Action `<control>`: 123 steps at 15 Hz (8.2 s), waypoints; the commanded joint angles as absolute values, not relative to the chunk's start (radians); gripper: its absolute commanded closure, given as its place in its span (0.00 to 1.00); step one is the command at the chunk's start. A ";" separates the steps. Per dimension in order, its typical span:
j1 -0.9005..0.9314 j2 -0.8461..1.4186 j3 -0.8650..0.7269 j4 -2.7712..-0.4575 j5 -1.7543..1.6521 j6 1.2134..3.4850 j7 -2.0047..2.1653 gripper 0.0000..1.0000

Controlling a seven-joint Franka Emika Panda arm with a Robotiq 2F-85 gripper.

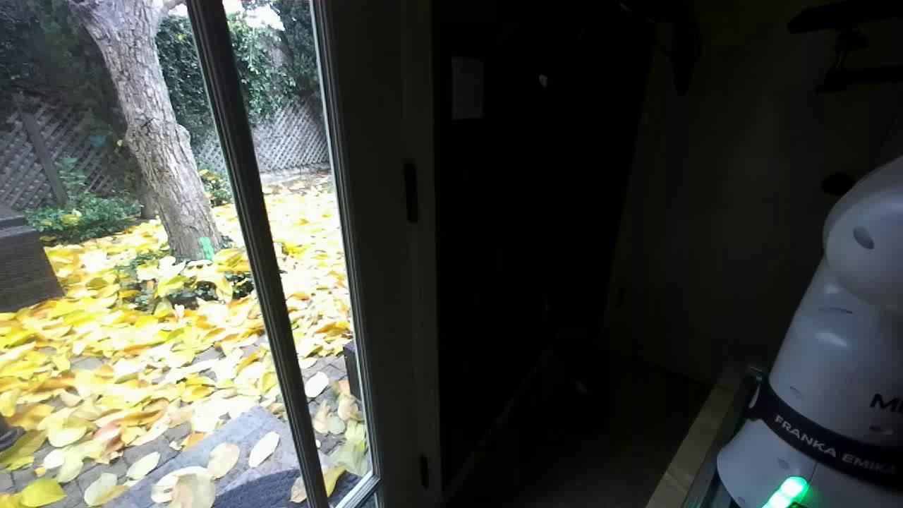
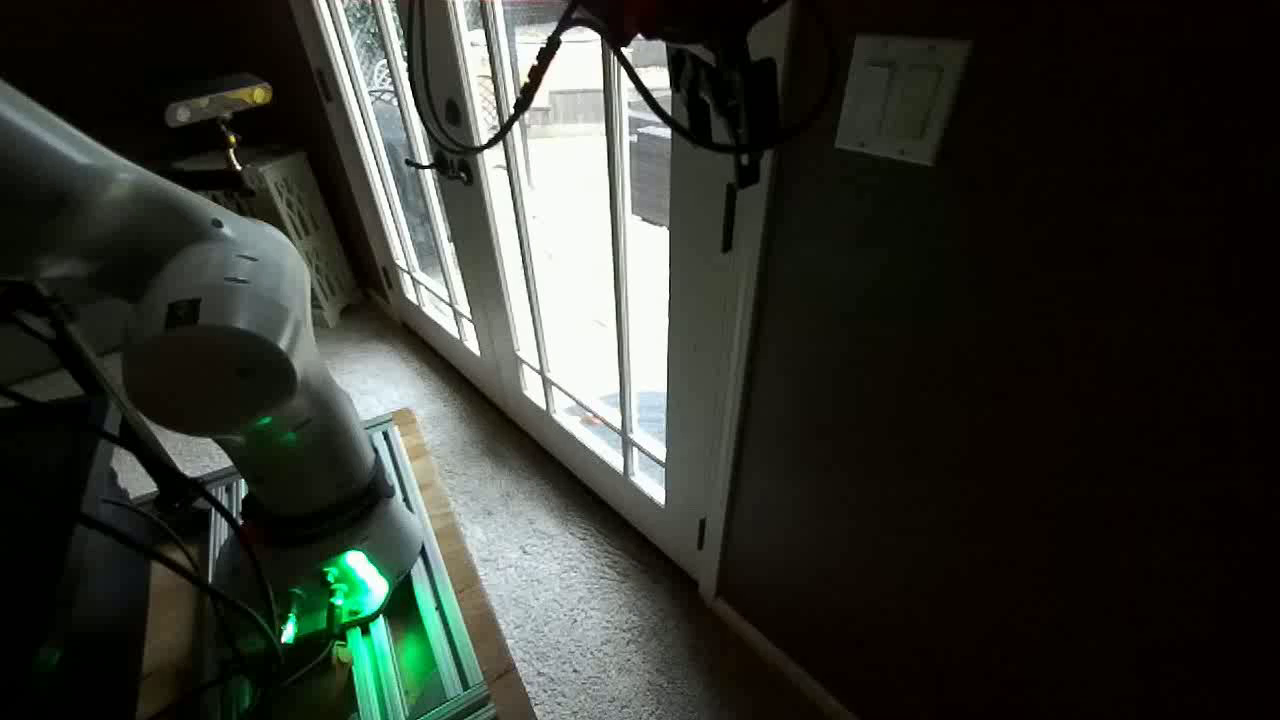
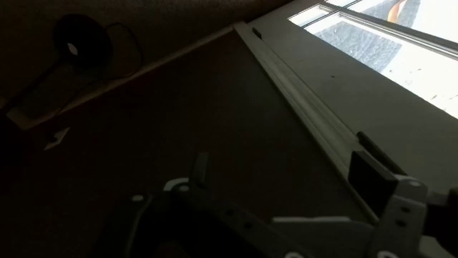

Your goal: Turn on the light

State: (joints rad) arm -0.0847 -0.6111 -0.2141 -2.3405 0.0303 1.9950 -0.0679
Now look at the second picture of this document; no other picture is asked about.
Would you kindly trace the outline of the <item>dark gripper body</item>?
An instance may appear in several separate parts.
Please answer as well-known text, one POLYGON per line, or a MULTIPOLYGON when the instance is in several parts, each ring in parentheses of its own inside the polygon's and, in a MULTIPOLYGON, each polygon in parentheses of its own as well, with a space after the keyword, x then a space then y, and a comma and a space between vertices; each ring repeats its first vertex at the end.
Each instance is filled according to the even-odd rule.
POLYGON ((609 41, 664 41, 689 49, 740 49, 789 0, 583 0, 583 21, 609 41))

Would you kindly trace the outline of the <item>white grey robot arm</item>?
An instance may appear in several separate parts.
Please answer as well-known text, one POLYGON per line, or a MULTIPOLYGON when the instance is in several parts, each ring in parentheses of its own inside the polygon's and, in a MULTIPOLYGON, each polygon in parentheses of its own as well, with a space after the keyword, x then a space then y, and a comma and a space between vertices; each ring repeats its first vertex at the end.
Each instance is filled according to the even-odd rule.
POLYGON ((221 571, 266 585, 286 640, 385 612, 423 528, 319 355, 310 273, 286 230, 0 85, 0 273, 132 306, 125 397, 221 443, 247 480, 255 543, 221 571))

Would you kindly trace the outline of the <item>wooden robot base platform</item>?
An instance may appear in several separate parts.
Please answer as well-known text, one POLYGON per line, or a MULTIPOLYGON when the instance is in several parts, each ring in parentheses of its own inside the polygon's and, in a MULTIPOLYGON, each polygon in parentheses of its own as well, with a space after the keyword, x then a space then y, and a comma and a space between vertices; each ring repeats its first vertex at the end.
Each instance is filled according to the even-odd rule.
MULTIPOLYGON (((485 679, 492 684, 492 699, 497 699, 497 720, 530 720, 530 705, 522 693, 522 679, 508 654, 508 645, 500 636, 500 623, 488 607, 488 590, 473 568, 473 557, 459 538, 459 528, 453 519, 448 496, 435 485, 435 468, 429 460, 429 443, 415 429, 415 419, 409 413, 390 413, 380 417, 390 419, 405 439, 409 439, 409 456, 415 468, 415 485, 423 491, 429 503, 429 519, 433 531, 445 549, 473 645, 478 651, 485 663, 485 679)), ((390 488, 377 462, 380 475, 380 503, 372 511, 363 511, 363 519, 356 528, 343 528, 338 534, 356 534, 368 538, 372 534, 372 515, 390 500, 390 488)), ((253 538, 255 549, 272 549, 272 550, 319 550, 322 543, 337 543, 338 534, 329 534, 319 543, 266 543, 262 534, 253 538)), ((284 669, 284 651, 272 651, 266 660, 247 660, 245 647, 255 633, 231 633, 221 636, 212 627, 212 615, 189 607, 191 633, 184 633, 180 647, 163 647, 159 645, 159 623, 153 623, 149 633, 149 651, 145 651, 145 684, 141 684, 141 720, 200 720, 200 699, 208 699, 221 684, 235 679, 235 677, 255 677, 255 673, 278 673, 284 669)))

